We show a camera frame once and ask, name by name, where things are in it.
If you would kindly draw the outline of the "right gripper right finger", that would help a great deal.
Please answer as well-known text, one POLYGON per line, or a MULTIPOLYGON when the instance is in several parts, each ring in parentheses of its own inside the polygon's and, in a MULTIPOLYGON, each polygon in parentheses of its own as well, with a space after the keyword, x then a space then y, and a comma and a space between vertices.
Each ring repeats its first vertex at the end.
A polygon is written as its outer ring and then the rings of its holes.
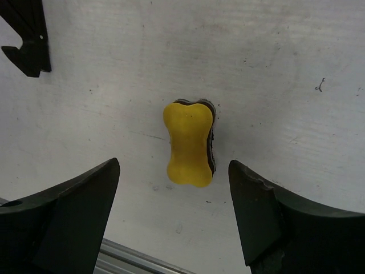
POLYGON ((364 215, 314 202, 237 160, 228 168, 245 264, 252 273, 363 273, 364 215))

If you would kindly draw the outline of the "yellow bone-shaped eraser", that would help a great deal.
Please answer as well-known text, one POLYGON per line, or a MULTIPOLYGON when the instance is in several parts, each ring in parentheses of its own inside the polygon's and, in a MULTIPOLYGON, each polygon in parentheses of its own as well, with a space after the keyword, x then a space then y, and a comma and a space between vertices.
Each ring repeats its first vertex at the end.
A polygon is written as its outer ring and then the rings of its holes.
POLYGON ((167 165, 170 181, 198 188, 212 182, 216 170, 212 147, 215 119, 215 107, 206 99, 178 99, 165 107, 163 121, 171 145, 167 165))

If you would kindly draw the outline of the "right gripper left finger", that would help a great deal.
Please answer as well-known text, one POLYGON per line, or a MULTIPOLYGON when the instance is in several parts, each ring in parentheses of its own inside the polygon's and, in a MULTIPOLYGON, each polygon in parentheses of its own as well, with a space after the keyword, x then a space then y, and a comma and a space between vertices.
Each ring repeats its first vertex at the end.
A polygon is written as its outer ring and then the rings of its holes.
POLYGON ((119 176, 112 158, 1 205, 1 273, 93 273, 119 176))

